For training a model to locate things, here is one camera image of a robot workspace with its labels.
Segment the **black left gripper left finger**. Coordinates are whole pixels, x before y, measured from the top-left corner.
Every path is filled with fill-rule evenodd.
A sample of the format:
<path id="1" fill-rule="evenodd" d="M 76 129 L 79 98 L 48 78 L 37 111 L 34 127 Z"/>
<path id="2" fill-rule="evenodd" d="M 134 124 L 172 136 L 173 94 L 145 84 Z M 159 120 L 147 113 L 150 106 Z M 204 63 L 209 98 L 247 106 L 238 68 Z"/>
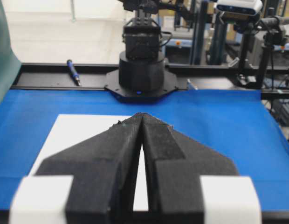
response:
<path id="1" fill-rule="evenodd" d="M 114 224 L 133 210 L 140 113 L 66 149 L 41 150 L 13 197 L 11 224 Z"/>

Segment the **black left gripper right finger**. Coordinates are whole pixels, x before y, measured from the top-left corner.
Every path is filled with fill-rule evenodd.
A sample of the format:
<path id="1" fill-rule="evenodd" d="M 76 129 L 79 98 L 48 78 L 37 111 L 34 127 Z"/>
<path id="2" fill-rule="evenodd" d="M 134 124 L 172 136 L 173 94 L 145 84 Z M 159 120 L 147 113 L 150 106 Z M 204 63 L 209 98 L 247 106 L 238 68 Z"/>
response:
<path id="1" fill-rule="evenodd" d="M 252 180 L 230 158 L 147 113 L 142 131 L 149 205 L 163 223 L 261 223 Z"/>

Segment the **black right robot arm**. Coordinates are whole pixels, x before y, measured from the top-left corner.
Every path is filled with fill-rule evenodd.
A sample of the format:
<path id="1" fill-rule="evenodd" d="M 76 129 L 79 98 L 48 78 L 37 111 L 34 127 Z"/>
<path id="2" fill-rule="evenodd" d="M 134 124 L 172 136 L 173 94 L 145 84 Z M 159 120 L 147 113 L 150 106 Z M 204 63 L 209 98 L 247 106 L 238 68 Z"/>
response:
<path id="1" fill-rule="evenodd" d="M 119 101 L 153 101 L 179 89 L 177 76 L 165 67 L 161 27 L 151 18 L 159 10 L 172 10 L 184 19 L 193 13 L 182 0 L 124 0 L 124 10 L 135 17 L 123 27 L 125 50 L 119 55 L 118 69 L 107 73 L 105 89 Z"/>

